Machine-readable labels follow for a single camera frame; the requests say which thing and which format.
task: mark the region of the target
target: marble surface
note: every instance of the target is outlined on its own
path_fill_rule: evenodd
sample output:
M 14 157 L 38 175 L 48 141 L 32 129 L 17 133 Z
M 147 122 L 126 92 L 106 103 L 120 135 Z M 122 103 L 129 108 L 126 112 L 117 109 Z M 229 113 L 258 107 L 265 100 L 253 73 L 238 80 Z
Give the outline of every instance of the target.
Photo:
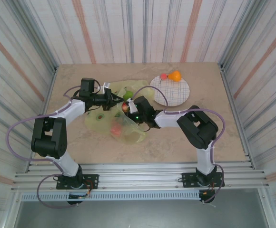
M 215 161 L 243 161 L 243 148 L 216 63 L 152 63 L 152 64 L 81 64 L 60 65 L 49 101 L 48 113 L 62 107 L 67 99 L 62 95 L 70 87 L 80 85 L 81 78 L 91 77 L 101 84 L 130 79 L 145 79 L 149 83 L 161 73 L 179 70 L 190 86 L 190 96 L 180 106 L 168 110 L 184 110 L 192 105 L 220 113 L 227 124 L 222 138 L 215 145 Z M 155 109 L 163 106 L 153 102 Z M 217 123 L 218 117 L 209 114 Z M 196 162 L 196 149 L 179 128 L 151 129 L 138 144 L 125 145 L 108 135 L 87 129 L 85 116 L 78 117 L 67 128 L 68 152 L 82 163 L 149 163 Z

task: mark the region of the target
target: clear plastic bag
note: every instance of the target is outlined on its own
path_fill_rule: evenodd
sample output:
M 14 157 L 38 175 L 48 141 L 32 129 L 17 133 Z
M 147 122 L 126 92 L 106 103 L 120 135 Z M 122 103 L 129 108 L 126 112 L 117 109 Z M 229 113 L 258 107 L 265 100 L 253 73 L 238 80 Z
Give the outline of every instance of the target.
M 120 97 L 130 91 L 133 94 L 140 88 L 147 86 L 145 80 L 129 80 L 113 82 L 109 88 L 112 93 Z M 136 97 L 144 96 L 148 100 L 154 100 L 154 90 L 145 88 L 141 90 Z M 109 111 L 103 111 L 102 108 L 87 113 L 85 125 L 96 132 L 110 134 L 116 140 L 125 144 L 134 144 L 141 142 L 146 137 L 146 133 L 131 119 L 129 119 L 121 109 L 122 102 L 111 108 Z

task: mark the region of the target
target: floor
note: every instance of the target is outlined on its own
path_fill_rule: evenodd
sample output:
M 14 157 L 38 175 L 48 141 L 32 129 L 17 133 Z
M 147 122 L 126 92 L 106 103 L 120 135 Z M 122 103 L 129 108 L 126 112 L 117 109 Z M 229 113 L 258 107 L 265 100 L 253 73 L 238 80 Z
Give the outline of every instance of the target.
M 15 227 L 267 228 L 268 224 L 257 189 L 250 189 L 222 190 L 211 205 L 197 200 L 94 201 L 54 210 L 24 202 Z
M 243 148 L 216 63 L 155 63 L 155 64 L 82 64 L 61 65 L 49 101 L 48 113 L 62 107 L 62 95 L 70 87 L 80 85 L 81 78 L 91 77 L 100 84 L 120 80 L 150 81 L 161 73 L 181 72 L 190 87 L 188 100 L 168 110 L 185 110 L 192 105 L 220 113 L 227 124 L 226 131 L 215 146 L 215 161 L 243 161 Z M 152 103 L 155 109 L 164 107 Z M 209 114 L 222 129 L 218 117 Z M 85 116 L 67 128 L 68 152 L 78 163 L 149 163 L 196 162 L 195 148 L 179 128 L 151 129 L 146 139 L 134 145 L 116 141 L 110 135 L 89 130 Z

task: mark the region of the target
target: black mounting plate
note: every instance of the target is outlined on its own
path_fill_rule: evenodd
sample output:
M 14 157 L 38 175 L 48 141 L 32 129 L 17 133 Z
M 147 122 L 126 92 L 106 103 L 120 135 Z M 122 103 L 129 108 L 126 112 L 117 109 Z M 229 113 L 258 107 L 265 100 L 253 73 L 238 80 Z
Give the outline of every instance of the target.
M 178 180 L 182 182 L 184 188 L 200 188 L 200 187 L 210 187 L 211 183 L 214 183 L 214 187 L 219 187 L 222 181 L 222 173 L 216 172 L 213 177 L 209 180 L 206 186 L 200 184 L 199 176 L 196 172 L 185 172 L 181 174 L 181 179 Z
M 90 182 L 86 181 L 86 184 L 88 185 L 89 189 L 97 189 L 99 184 L 99 175 L 98 174 L 83 174 L 83 181 L 89 180 L 92 181 L 93 187 L 91 187 Z M 56 188 L 58 190 L 74 190 L 71 186 L 65 184 L 63 181 L 63 176 L 58 176 L 57 186 Z M 82 184 L 80 188 L 78 189 L 88 189 L 85 184 Z

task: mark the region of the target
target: beige tabletop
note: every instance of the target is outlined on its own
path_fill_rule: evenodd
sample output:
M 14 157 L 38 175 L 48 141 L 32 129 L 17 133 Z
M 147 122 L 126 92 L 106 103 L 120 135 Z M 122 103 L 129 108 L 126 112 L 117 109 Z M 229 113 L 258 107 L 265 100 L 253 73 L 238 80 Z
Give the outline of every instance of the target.
M 152 64 L 81 64 L 60 65 L 49 101 L 48 113 L 62 107 L 67 99 L 62 95 L 70 87 L 80 85 L 81 78 L 104 82 L 145 79 L 149 83 L 161 73 L 181 72 L 190 86 L 190 96 L 180 106 L 168 110 L 184 110 L 192 105 L 220 113 L 226 121 L 226 131 L 216 143 L 215 161 L 243 161 L 243 148 L 231 112 L 228 98 L 216 63 L 152 63 Z M 155 109 L 163 109 L 159 104 Z M 218 117 L 209 114 L 217 123 Z M 110 135 L 89 130 L 84 125 L 85 115 L 67 127 L 67 150 L 77 163 L 150 163 L 196 162 L 196 149 L 179 128 L 151 129 L 144 141 L 126 145 Z

